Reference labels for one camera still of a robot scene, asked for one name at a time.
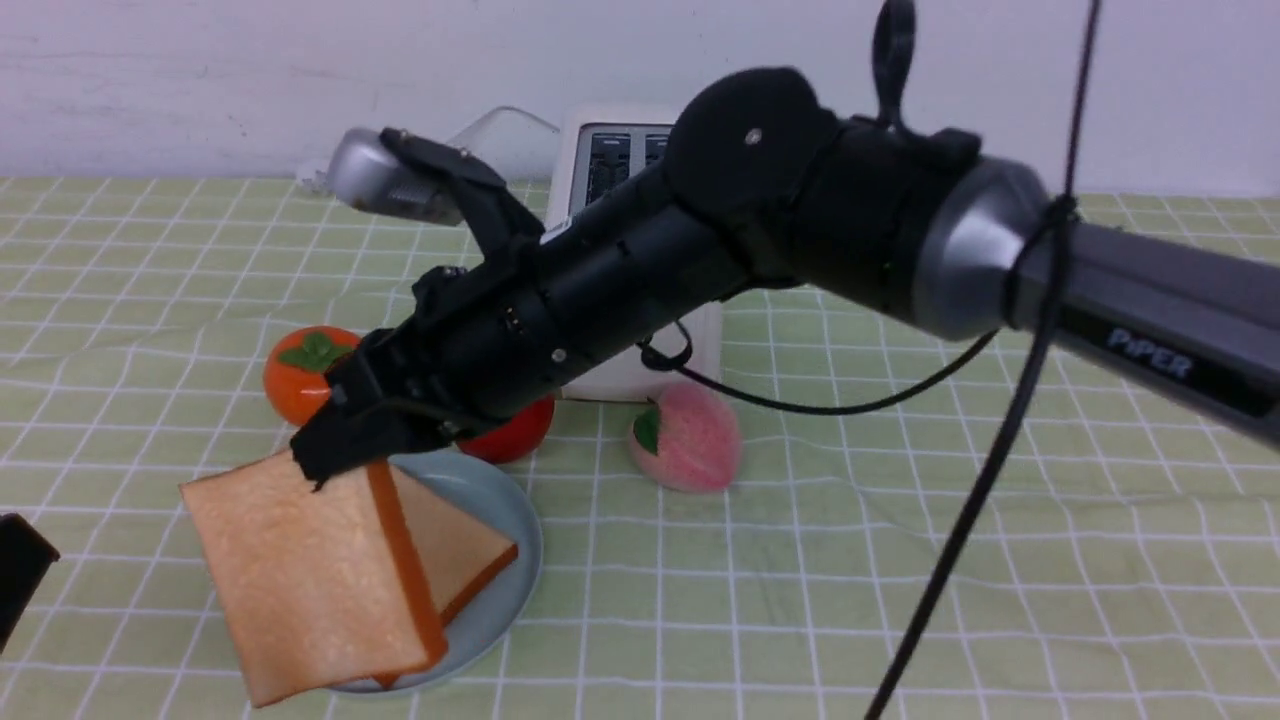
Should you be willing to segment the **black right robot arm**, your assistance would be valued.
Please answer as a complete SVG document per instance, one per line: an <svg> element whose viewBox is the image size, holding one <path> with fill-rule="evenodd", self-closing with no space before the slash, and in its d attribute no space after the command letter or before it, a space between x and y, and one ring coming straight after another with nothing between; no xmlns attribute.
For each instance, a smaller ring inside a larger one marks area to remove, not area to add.
<svg viewBox="0 0 1280 720"><path fill-rule="evenodd" d="M791 68L701 91L655 163L547 229L484 161L402 129L356 129L381 173L332 168L364 211L465 220L472 270L438 268L413 315L329 370L294 434L324 483L509 420L692 310L809 284L965 341L1004 327L1055 345L1266 445L1277 443L1277 268L1082 223L1023 164L960 131L842 119ZM1050 325L1048 319L1056 318Z"/></svg>

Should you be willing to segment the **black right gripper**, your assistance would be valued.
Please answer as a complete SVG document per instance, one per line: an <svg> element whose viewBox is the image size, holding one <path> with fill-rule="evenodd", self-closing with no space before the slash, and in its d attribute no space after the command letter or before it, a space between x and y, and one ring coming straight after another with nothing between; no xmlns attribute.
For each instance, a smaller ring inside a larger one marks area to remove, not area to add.
<svg viewBox="0 0 1280 720"><path fill-rule="evenodd" d="M330 401L293 434L312 492L490 430L596 366L600 351L582 328L600 265L599 249L541 245L425 274L413 315L364 340L332 373Z"/></svg>

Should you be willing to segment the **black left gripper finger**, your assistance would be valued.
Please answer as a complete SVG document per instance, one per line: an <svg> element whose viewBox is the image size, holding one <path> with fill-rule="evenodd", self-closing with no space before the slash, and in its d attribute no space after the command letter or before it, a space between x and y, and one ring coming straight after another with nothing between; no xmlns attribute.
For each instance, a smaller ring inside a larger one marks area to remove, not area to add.
<svg viewBox="0 0 1280 720"><path fill-rule="evenodd" d="M60 552L18 512L1 518L1 652Z"/></svg>

